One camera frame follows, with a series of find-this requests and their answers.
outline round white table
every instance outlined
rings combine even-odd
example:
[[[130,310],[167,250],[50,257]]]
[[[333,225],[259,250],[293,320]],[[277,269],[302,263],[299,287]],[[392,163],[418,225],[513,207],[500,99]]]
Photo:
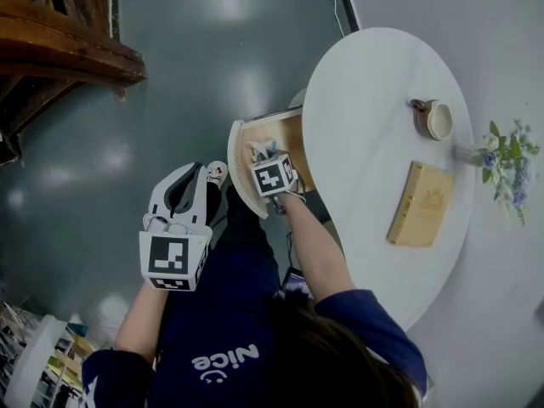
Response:
[[[411,99],[448,104],[450,139],[436,142],[417,133]],[[332,47],[315,69],[303,105],[303,139],[355,285],[373,290],[407,330],[445,284],[468,230],[476,170],[452,155],[454,143],[473,144],[461,89],[420,39],[394,29],[359,31]],[[412,161],[456,178],[438,236],[425,249],[386,242]]]

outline woman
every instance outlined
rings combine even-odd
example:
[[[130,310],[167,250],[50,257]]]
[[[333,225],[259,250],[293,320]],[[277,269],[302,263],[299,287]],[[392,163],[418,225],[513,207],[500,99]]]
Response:
[[[221,162],[208,167],[208,223],[226,175]],[[266,234],[231,186],[228,226],[196,292],[144,283],[115,349],[83,365],[88,406],[419,405],[427,374],[417,347],[372,292],[355,288],[304,203],[280,199],[314,305],[300,292],[276,294]]]

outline coffee cup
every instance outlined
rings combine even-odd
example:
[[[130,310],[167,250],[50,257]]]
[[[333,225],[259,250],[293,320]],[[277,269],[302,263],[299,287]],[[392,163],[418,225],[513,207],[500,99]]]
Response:
[[[446,103],[439,99],[430,101],[413,99],[410,107],[416,114],[416,128],[422,136],[432,140],[446,140],[451,136],[453,117]]]

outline wooden book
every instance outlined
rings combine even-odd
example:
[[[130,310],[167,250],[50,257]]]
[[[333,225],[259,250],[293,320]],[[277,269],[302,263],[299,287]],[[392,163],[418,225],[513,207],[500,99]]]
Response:
[[[450,202],[454,178],[413,161],[387,240],[397,247],[430,247]]]

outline blue flower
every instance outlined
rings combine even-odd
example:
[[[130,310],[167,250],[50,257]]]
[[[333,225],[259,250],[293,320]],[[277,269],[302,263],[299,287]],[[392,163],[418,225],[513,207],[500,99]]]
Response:
[[[514,185],[516,189],[527,190],[536,180],[535,163],[530,159],[522,159],[516,171]]]
[[[496,165],[496,154],[487,153],[482,157],[482,161],[484,162],[485,169],[493,169]]]
[[[527,199],[527,194],[525,192],[523,192],[522,190],[516,190],[513,193],[512,204],[514,207],[520,208],[521,206],[524,205],[524,202],[526,199]]]

